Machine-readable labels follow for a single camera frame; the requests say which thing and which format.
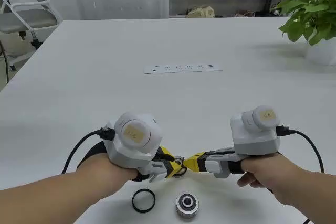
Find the white chair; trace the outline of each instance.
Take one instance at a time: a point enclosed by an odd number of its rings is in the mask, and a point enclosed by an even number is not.
[[[169,18],[169,0],[96,0],[98,19]]]
[[[59,13],[53,8],[50,0],[36,0],[26,3],[11,3],[11,0],[2,0],[0,9],[0,31],[6,34],[19,33],[24,39],[25,31],[29,30],[33,37],[32,45],[38,49],[41,42],[37,39],[35,31],[56,28],[62,21]],[[11,13],[4,13],[5,6]],[[14,71],[14,63],[28,59],[32,54],[16,58],[10,62]]]

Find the forearm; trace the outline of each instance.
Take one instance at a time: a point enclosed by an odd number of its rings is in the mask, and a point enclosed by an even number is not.
[[[336,176],[306,171],[290,194],[291,205],[315,224],[336,222]]]
[[[74,223],[99,199],[80,173],[0,191],[0,223]]]

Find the hand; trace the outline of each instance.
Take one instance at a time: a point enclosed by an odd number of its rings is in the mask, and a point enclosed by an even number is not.
[[[94,190],[96,201],[113,195],[138,174],[135,169],[124,169],[112,164],[106,153],[88,158],[75,173],[81,177],[81,181],[88,182],[89,189]]]
[[[241,167],[247,173],[237,182],[240,187],[248,184],[254,188],[266,187],[285,205],[291,205],[291,192],[306,173],[280,154],[247,158]]]

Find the black cable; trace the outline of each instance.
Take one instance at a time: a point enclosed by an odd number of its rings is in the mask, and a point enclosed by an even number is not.
[[[0,40],[0,49],[1,49],[1,52],[4,54],[5,65],[6,65],[6,82],[8,84],[9,83],[8,59],[7,59],[7,55],[6,55],[6,52],[5,52],[4,45],[2,45],[1,40]]]
[[[289,132],[290,132],[290,134],[298,134],[300,136],[303,136],[308,141],[308,143],[313,148],[313,150],[314,150],[314,152],[316,154],[317,159],[319,160],[321,173],[324,173],[324,165],[323,165],[323,161],[322,161],[321,155],[320,155],[319,151],[317,150],[316,146],[314,145],[313,141],[307,135],[305,135],[304,133],[302,133],[300,131],[289,130]]]
[[[72,159],[72,157],[74,156],[75,152],[77,151],[77,149],[80,147],[80,145],[86,140],[88,139],[89,137],[91,136],[94,136],[94,135],[99,135],[101,131],[93,131],[89,134],[87,134],[85,137],[83,137],[77,144],[76,146],[72,149],[72,151],[70,152],[70,155],[67,159],[67,161],[65,162],[65,165],[64,165],[64,168],[63,168],[63,171],[62,171],[62,174],[66,173],[67,172],[67,169],[68,169],[68,166],[70,164],[70,161]]]
[[[277,136],[289,136],[291,134],[298,134],[298,135],[304,137],[308,141],[310,146],[313,148],[313,150],[316,154],[316,157],[317,157],[317,159],[319,161],[319,165],[320,165],[320,172],[324,173],[324,165],[323,165],[321,155],[320,155],[319,151],[317,150],[316,146],[314,145],[313,141],[307,135],[305,135],[304,133],[302,133],[300,131],[297,131],[297,130],[290,130],[289,127],[283,126],[283,125],[276,127],[276,131],[277,131]],[[307,219],[303,224],[308,224],[309,222],[310,222],[310,220]]]

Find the human arm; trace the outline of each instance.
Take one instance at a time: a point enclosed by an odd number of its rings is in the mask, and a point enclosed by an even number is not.
[[[135,170],[111,164],[107,154],[95,155],[73,173],[0,191],[0,223],[74,223],[136,175]]]
[[[266,187],[277,200],[301,211],[315,224],[336,220],[336,176],[304,170],[280,154],[248,158],[239,186]]]

